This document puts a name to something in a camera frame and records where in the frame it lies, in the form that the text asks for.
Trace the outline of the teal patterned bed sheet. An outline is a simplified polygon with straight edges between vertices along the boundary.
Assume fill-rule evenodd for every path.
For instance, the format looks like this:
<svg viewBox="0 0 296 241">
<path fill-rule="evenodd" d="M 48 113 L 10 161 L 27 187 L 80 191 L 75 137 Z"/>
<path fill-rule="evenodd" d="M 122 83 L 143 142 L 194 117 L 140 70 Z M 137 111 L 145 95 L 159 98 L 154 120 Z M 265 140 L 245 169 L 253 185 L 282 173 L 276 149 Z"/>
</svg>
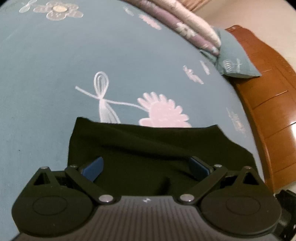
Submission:
<svg viewBox="0 0 296 241">
<path fill-rule="evenodd" d="M 202 128 L 255 140 L 232 85 L 204 53 L 123 1 L 7 1 L 1 6 L 1 240 L 40 166 L 66 166 L 75 120 Z"/>
</svg>

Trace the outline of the pink purple folded quilt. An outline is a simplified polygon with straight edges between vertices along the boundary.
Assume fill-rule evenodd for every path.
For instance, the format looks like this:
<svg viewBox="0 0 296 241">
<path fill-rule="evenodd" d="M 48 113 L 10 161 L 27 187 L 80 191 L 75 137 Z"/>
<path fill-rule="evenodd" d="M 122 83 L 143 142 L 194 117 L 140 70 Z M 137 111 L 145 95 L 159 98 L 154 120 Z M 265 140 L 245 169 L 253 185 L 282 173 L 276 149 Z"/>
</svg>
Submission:
<svg viewBox="0 0 296 241">
<path fill-rule="evenodd" d="M 202 18 L 178 1 L 127 1 L 162 22 L 198 49 L 219 55 L 220 37 Z"/>
</svg>

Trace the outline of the wooden headboard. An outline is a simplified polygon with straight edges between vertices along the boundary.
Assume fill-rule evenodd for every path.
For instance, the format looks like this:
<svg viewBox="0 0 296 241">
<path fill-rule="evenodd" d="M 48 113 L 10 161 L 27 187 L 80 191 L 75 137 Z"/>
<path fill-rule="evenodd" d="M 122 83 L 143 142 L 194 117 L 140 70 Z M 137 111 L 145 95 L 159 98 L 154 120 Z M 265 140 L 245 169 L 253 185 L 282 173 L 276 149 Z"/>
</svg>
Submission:
<svg viewBox="0 0 296 241">
<path fill-rule="evenodd" d="M 295 71 L 283 56 L 239 25 L 227 28 L 261 77 L 232 80 L 251 123 L 266 185 L 295 181 Z"/>
</svg>

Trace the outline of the teal pillow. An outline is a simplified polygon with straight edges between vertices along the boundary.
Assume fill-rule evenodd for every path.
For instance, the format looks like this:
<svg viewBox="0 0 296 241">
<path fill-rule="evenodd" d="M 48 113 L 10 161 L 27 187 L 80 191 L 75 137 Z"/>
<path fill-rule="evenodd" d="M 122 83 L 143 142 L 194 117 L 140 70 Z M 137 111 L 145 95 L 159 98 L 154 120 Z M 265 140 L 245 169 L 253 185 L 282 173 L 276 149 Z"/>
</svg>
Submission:
<svg viewBox="0 0 296 241">
<path fill-rule="evenodd" d="M 241 44 L 231 33 L 217 27 L 214 28 L 214 31 L 221 40 L 219 55 L 216 57 L 203 50 L 200 50 L 200 53 L 215 66 L 221 75 L 235 78 L 261 76 L 261 73 L 251 62 Z"/>
</svg>

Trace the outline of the black drawstring pants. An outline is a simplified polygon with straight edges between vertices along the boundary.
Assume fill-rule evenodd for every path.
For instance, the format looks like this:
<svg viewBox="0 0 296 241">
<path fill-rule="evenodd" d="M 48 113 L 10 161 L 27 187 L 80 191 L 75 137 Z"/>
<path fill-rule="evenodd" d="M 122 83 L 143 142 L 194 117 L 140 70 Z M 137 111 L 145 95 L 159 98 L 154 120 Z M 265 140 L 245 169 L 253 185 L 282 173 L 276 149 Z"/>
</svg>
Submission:
<svg viewBox="0 0 296 241">
<path fill-rule="evenodd" d="M 217 125 L 206 128 L 149 128 L 78 118 L 69 142 L 68 164 L 102 158 L 96 185 L 113 196 L 179 196 L 202 175 L 192 157 L 231 171 L 255 168 L 253 155 Z"/>
</svg>

